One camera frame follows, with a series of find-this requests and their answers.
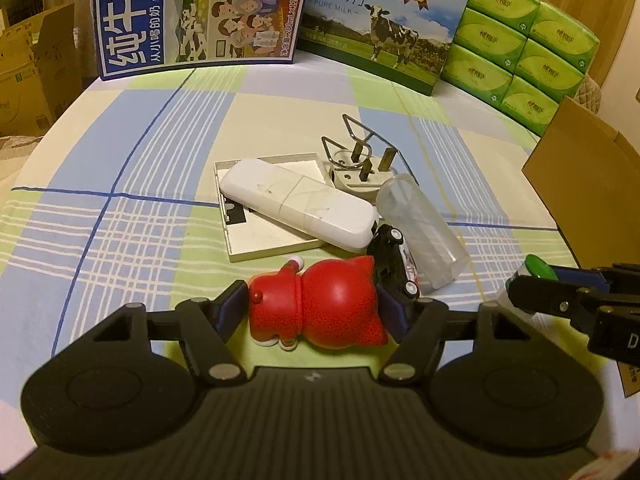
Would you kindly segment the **red pig figurine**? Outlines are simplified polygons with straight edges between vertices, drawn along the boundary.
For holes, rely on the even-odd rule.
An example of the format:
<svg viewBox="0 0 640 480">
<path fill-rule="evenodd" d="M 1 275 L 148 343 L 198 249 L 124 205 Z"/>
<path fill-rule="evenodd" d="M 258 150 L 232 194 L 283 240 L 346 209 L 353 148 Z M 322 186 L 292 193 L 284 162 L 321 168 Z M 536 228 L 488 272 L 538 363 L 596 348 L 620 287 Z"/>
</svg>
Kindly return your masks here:
<svg viewBox="0 0 640 480">
<path fill-rule="evenodd" d="M 250 280 L 248 327 L 258 344 L 293 348 L 300 338 L 322 349 L 381 347 L 374 259 L 324 259 L 303 268 L 292 257 L 276 272 Z"/>
</svg>

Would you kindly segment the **white plug adapter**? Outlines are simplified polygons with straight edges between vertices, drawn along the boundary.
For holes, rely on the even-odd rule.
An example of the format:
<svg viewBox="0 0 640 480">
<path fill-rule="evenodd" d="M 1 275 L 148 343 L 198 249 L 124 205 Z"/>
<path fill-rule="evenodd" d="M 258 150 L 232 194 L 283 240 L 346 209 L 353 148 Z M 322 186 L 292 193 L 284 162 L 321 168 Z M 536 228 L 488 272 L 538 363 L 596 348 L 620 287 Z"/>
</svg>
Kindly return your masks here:
<svg viewBox="0 0 640 480">
<path fill-rule="evenodd" d="M 352 148 L 333 143 L 326 157 L 336 188 L 374 204 L 378 191 L 396 174 L 392 166 L 398 154 L 396 148 L 388 146 L 378 157 L 368 144 L 357 142 Z"/>
</svg>

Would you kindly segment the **black white toy car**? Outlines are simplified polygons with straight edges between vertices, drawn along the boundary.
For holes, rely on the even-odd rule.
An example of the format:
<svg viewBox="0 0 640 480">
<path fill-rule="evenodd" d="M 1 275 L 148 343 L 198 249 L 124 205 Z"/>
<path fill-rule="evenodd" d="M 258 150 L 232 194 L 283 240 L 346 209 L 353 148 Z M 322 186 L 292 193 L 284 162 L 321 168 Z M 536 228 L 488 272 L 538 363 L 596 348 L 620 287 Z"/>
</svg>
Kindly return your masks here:
<svg viewBox="0 0 640 480">
<path fill-rule="evenodd" d="M 381 224 L 367 247 L 374 259 L 376 284 L 400 304 L 420 297 L 418 270 L 400 229 Z"/>
</svg>

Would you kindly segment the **brown cardboard box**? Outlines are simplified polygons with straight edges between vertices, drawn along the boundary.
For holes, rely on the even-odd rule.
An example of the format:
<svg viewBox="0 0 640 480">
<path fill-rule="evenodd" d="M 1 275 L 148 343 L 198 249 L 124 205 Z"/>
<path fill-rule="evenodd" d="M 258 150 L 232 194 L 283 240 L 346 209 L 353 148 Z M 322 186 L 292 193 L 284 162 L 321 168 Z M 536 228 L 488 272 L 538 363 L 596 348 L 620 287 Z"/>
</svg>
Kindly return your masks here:
<svg viewBox="0 0 640 480">
<path fill-rule="evenodd" d="M 639 264 L 639 154 L 597 115 L 566 98 L 530 154 L 523 174 L 558 225 L 577 266 Z M 546 262 L 523 275 L 558 278 Z M 623 390 L 639 390 L 639 365 L 615 361 Z"/>
</svg>

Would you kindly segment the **clear plastic tube container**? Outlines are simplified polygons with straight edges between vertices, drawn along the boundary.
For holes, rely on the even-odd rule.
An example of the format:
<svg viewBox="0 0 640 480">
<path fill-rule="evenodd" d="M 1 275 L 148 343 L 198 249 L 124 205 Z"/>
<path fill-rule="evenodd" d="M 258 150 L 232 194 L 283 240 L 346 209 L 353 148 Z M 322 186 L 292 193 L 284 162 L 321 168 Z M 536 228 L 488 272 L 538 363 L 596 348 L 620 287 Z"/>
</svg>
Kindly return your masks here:
<svg viewBox="0 0 640 480">
<path fill-rule="evenodd" d="M 410 174 L 396 174 L 381 186 L 376 209 L 404 236 L 422 295 L 450 284 L 468 265 L 462 241 Z"/>
</svg>

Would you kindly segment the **checked bed sheet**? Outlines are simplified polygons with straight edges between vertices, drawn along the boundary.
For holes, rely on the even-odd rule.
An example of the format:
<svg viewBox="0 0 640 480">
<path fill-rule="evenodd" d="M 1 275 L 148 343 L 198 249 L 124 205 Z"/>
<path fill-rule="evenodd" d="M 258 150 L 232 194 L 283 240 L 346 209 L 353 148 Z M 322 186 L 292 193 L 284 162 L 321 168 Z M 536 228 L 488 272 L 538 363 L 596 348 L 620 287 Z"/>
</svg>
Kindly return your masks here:
<svg viewBox="0 0 640 480">
<path fill-rule="evenodd" d="M 536 138 L 449 84 L 430 96 L 312 54 L 94 82 L 1 211 L 1 467 L 34 450 L 28 378 L 119 309 L 379 263 L 498 304 L 528 256 L 575 262 L 522 168 Z"/>
</svg>

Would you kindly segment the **white oblong case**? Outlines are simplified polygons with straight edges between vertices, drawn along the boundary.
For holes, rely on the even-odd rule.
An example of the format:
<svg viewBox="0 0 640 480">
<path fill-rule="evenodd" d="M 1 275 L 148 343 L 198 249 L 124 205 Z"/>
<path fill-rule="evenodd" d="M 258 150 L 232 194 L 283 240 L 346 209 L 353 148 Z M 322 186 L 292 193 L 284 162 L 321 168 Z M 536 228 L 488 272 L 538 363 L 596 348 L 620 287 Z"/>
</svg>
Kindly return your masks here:
<svg viewBox="0 0 640 480">
<path fill-rule="evenodd" d="M 219 188 L 270 220 L 348 252 L 367 247 L 378 221 L 366 200 L 258 158 L 234 164 Z"/>
</svg>

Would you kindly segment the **beige quilted chair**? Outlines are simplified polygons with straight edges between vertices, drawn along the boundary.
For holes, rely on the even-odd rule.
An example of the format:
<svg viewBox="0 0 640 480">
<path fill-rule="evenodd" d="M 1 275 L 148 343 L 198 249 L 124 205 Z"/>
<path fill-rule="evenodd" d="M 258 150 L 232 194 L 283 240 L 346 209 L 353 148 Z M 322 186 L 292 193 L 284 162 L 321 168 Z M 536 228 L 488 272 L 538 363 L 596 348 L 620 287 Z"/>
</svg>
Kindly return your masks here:
<svg viewBox="0 0 640 480">
<path fill-rule="evenodd" d="M 585 74 L 573 100 L 590 110 L 591 113 L 598 114 L 602 102 L 601 87 L 589 74 Z"/>
</svg>

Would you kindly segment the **green tissue pack bundle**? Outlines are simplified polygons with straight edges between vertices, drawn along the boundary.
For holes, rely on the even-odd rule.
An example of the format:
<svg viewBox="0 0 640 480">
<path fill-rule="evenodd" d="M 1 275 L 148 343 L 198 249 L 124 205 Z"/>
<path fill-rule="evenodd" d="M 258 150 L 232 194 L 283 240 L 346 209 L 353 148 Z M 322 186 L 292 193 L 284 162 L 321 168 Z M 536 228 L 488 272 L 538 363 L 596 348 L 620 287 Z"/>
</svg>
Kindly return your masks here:
<svg viewBox="0 0 640 480">
<path fill-rule="evenodd" d="M 468 0 L 440 78 L 542 136 L 599 47 L 592 30 L 546 0 Z"/>
</svg>

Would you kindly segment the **flattened cardboard boxes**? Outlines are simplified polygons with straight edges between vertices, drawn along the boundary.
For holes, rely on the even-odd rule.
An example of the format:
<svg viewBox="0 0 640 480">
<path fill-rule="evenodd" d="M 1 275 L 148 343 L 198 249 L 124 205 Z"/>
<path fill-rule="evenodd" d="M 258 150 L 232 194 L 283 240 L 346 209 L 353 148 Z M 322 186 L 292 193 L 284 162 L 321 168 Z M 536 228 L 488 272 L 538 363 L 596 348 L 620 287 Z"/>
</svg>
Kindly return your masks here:
<svg viewBox="0 0 640 480">
<path fill-rule="evenodd" d="M 2 136 L 42 136 L 82 92 L 73 38 L 44 11 L 1 35 Z"/>
</svg>

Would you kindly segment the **cow picture milk box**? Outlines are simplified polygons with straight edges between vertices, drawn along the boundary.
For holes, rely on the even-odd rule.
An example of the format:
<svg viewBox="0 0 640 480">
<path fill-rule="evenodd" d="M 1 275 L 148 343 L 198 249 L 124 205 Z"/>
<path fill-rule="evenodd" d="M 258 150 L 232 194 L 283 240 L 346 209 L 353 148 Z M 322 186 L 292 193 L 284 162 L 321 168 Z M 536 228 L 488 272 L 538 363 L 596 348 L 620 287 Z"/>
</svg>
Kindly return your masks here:
<svg viewBox="0 0 640 480">
<path fill-rule="evenodd" d="M 429 96 L 469 0 L 305 0 L 300 50 Z"/>
</svg>

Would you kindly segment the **blue milk carton box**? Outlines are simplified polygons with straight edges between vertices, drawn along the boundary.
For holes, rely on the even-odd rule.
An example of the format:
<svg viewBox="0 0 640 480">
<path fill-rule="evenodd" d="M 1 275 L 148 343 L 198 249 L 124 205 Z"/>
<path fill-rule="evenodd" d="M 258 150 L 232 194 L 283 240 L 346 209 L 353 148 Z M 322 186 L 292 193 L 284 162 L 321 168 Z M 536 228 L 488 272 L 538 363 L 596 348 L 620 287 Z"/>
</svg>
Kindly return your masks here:
<svg viewBox="0 0 640 480">
<path fill-rule="evenodd" d="M 96 62 L 110 80 L 171 68 L 289 63 L 304 0 L 92 0 Z"/>
</svg>

